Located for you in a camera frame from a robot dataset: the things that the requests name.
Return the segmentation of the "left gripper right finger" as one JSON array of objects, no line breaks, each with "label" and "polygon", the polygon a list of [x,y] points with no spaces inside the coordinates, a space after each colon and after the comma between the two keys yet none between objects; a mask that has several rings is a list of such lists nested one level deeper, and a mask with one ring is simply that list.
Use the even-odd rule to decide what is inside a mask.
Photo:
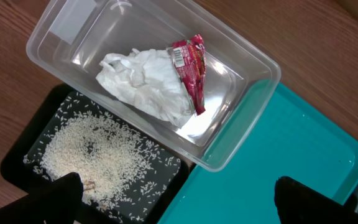
[{"label": "left gripper right finger", "polygon": [[358,213],[288,176],[276,181],[274,203],[281,224],[358,224]]}]

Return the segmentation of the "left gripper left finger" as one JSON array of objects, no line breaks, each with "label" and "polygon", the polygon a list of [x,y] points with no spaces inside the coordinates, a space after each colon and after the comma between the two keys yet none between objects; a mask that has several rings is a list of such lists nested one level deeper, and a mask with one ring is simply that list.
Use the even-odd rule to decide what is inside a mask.
[{"label": "left gripper left finger", "polygon": [[73,223],[80,208],[83,184],[71,172],[0,208],[1,223]]}]

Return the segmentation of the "white rice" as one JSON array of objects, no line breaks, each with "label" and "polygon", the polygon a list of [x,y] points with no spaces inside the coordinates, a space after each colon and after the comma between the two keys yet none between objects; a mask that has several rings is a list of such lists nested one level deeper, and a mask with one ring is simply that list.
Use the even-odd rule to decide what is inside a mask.
[{"label": "white rice", "polygon": [[48,182],[77,173],[84,206],[116,223],[157,223],[182,165],[159,143],[77,91],[59,102],[22,161]]}]

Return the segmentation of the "white tissue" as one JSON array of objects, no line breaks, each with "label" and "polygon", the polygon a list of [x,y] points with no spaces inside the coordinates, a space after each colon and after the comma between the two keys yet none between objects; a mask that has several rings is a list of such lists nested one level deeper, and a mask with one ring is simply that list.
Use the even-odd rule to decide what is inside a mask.
[{"label": "white tissue", "polygon": [[167,50],[132,49],[100,61],[98,83],[119,101],[181,128],[194,115],[193,102]]}]

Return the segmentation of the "red snack wrapper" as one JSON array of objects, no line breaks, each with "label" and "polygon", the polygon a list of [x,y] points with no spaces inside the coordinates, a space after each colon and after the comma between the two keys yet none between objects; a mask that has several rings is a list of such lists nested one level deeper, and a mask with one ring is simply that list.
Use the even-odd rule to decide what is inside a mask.
[{"label": "red snack wrapper", "polygon": [[166,48],[180,81],[184,84],[196,115],[203,114],[204,83],[206,79],[206,50],[200,34],[174,42]]}]

